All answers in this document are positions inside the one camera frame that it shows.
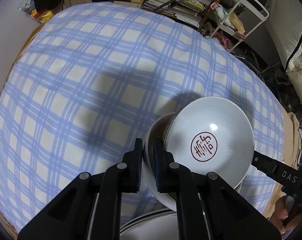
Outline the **person's right hand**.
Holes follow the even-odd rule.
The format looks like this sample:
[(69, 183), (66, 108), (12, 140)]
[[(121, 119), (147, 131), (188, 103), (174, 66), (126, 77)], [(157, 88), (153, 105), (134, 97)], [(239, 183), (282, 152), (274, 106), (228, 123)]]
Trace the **person's right hand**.
[(283, 196), (276, 201), (275, 210), (269, 219), (269, 221), (280, 231), (282, 235), (297, 226), (296, 219), (292, 219), (286, 226), (284, 226), (283, 221), (287, 217), (288, 211), (285, 207), (285, 196)]

